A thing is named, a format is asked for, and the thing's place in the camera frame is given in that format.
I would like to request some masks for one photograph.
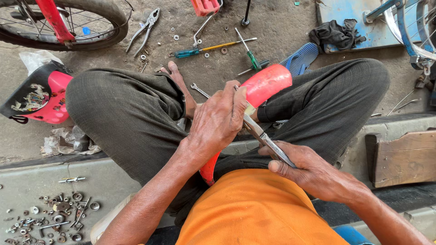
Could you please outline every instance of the pile of nuts and bolts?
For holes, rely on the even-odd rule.
[[[66,197],[63,193],[54,195],[52,198],[50,196],[40,196],[38,199],[48,207],[45,207],[46,209],[43,208],[41,212],[37,206],[30,207],[30,210],[32,214],[46,214],[49,217],[25,217],[20,219],[18,216],[17,218],[4,219],[3,221],[16,220],[16,224],[12,224],[6,230],[6,233],[11,233],[15,237],[8,238],[5,242],[13,245],[51,245],[55,242],[64,243],[67,241],[67,237],[73,242],[81,241],[83,236],[78,232],[83,228],[83,224],[80,223],[80,220],[88,216],[88,214],[85,214],[88,209],[97,211],[101,207],[99,202],[90,202],[91,197],[88,199],[83,199],[83,197],[83,194],[80,192],[72,193],[71,197]],[[68,221],[74,211],[75,215],[71,216],[74,221]],[[28,216],[30,212],[24,210],[22,214]],[[50,238],[48,243],[42,240],[44,238],[44,230],[52,231],[52,233],[47,232],[47,237]],[[55,237],[54,232],[57,232],[59,236]]]

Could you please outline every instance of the blue wooden board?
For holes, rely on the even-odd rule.
[[[338,24],[343,25],[345,19],[356,19],[356,29],[359,35],[365,36],[366,41],[357,44],[356,48],[345,51],[358,51],[373,48],[385,48],[400,45],[400,43],[392,35],[388,25],[380,19],[374,20],[372,24],[363,22],[363,12],[365,10],[373,11],[381,5],[380,0],[323,0],[324,4],[317,4],[317,14],[319,24],[336,20]],[[406,13],[407,25],[416,21],[416,6]],[[408,28],[409,35],[412,36],[418,31],[416,24]],[[412,39],[413,42],[420,42],[419,34]],[[324,46],[326,53],[343,52],[336,46],[327,44]]]

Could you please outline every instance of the hand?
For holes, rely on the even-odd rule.
[[[274,141],[274,143],[286,153],[298,169],[281,161],[272,160],[268,164],[269,170],[292,180],[314,197],[348,205],[356,199],[356,195],[371,192],[351,174],[340,172],[331,166],[310,147],[296,146],[284,141]],[[259,149],[260,155],[273,153],[267,146]]]
[[[191,130],[183,143],[190,145],[197,158],[209,160],[228,146],[241,130],[247,107],[247,87],[236,91],[235,85],[240,83],[228,81],[224,91],[216,92],[195,110]]]

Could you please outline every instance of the orange shirt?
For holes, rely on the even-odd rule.
[[[268,169],[222,176],[191,209],[176,245],[348,243],[294,182]]]

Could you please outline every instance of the red bicycle fork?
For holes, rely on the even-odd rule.
[[[53,27],[56,38],[60,43],[72,48],[75,37],[70,33],[62,17],[66,17],[58,11],[53,0],[36,0],[47,22]]]

